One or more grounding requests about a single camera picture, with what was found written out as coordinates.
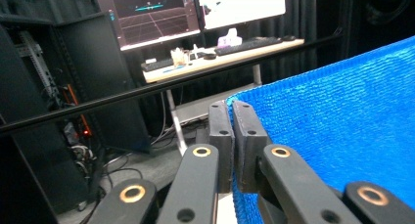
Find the blue cloth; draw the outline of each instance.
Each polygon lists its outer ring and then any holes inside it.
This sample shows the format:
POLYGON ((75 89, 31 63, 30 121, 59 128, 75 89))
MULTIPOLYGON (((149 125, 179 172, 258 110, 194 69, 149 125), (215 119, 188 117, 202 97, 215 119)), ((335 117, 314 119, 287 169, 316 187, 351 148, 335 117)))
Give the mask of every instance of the blue cloth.
MULTIPOLYGON (((297 150, 326 184, 369 181, 415 209, 415 36, 240 92, 228 106, 234 100, 251 104, 272 141, 297 150)), ((239 223, 261 223, 256 195, 234 186, 234 201, 239 223)))

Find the computer screen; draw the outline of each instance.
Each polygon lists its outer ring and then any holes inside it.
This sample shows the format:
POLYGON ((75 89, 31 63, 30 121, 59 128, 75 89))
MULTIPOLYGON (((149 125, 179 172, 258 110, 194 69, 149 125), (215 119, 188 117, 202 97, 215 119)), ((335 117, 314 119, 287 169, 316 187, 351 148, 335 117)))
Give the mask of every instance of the computer screen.
POLYGON ((283 15, 285 0, 199 0, 205 29, 283 15))
POLYGON ((110 12, 121 50, 200 32, 194 0, 97 0, 110 12))

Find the black horizontal bar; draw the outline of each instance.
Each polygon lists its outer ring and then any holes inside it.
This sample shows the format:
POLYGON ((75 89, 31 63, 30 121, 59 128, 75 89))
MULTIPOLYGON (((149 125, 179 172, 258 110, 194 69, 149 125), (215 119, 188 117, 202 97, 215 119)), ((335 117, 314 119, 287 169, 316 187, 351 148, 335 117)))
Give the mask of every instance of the black horizontal bar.
POLYGON ((288 48, 283 51, 275 51, 274 53, 270 53, 259 58, 251 59, 248 61, 236 62, 230 66, 223 65, 220 67, 201 70, 198 72, 179 76, 179 77, 167 80, 167 81, 148 84, 146 86, 143 86, 143 87, 140 87, 134 90, 126 91, 121 94, 111 95, 106 98, 89 101, 87 103, 83 103, 72 108, 48 112, 42 115, 37 115, 37 116, 30 117, 27 119, 7 123, 7 124, 0 126, 0 136, 3 137, 9 134, 12 134, 12 133, 16 133, 18 131, 22 131, 30 127, 37 126, 42 123, 55 122, 55 121, 67 118, 69 116, 92 112, 97 109, 100 109, 100 108, 103 108, 109 105, 117 104, 123 101, 143 98, 149 95, 159 93, 161 91, 165 91, 168 89, 174 89, 184 84, 195 82, 198 79, 208 78, 210 75, 228 71, 233 68, 247 66, 247 65, 255 65, 257 63, 265 62, 265 61, 274 59, 279 56, 286 56, 286 55, 298 53, 298 52, 301 52, 307 49, 318 48, 318 47, 321 47, 327 44, 336 43, 336 42, 339 42, 342 37, 343 36, 341 34, 328 36, 328 37, 325 37, 325 38, 322 38, 322 39, 319 39, 313 42, 305 43, 297 47, 288 48))

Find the desk leg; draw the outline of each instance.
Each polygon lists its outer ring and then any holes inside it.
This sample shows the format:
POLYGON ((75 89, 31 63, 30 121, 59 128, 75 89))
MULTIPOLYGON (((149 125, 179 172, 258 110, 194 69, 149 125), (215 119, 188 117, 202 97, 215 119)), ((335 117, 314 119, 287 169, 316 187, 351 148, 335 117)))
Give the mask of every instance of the desk leg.
POLYGON ((171 94, 171 90, 166 91, 168 105, 170 106, 171 117, 173 118, 174 129, 176 130, 177 134, 177 147, 180 151, 180 154, 183 156, 186 152, 187 146, 186 142, 184 141, 183 131, 181 129, 180 120, 177 116, 176 106, 174 105, 173 95, 171 94))
POLYGON ((260 77, 260 65, 254 65, 253 72, 254 72, 254 85, 255 86, 262 85, 262 80, 260 77))

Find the desk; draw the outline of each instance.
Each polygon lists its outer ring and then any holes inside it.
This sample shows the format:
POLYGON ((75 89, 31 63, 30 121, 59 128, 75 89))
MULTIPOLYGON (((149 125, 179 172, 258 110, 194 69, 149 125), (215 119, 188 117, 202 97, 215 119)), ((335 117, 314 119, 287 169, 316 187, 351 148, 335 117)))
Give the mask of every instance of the desk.
MULTIPOLYGON (((201 71, 207 68, 226 68, 231 65, 237 65, 242 62, 245 62, 249 59, 257 59, 264 57, 266 55, 276 53, 278 51, 282 51, 291 47, 299 46, 304 43, 303 39, 297 39, 294 41, 287 41, 276 45, 270 45, 266 47, 261 47, 257 49, 252 49, 248 51, 242 51, 235 54, 225 55, 225 56, 217 56, 214 60, 204 60, 204 59, 197 59, 191 61, 190 66, 185 66, 181 68, 174 68, 173 66, 164 67, 161 69, 145 72, 143 71, 144 77, 147 83, 153 82, 163 82, 168 79, 172 79, 178 76, 190 74, 193 72, 201 71)), ((213 48, 206 49, 206 53, 214 53, 213 48)), ((261 85, 261 77, 260 77, 260 66, 255 65, 253 66, 254 71, 254 84, 244 86, 232 91, 227 91, 218 95, 210 96, 207 98, 203 98, 198 101, 194 101, 192 103, 183 105, 181 108, 175 106, 173 97, 171 94, 171 90, 167 90, 167 99, 168 104, 170 107, 171 116, 173 118, 174 128, 177 133, 177 141, 178 141, 178 148, 182 155, 187 149, 186 143, 184 142, 183 133, 181 130, 180 122, 181 119, 186 118, 187 120, 197 118, 203 115, 208 114, 208 106, 215 101, 223 100, 230 96, 233 93, 253 88, 257 85, 261 85)))

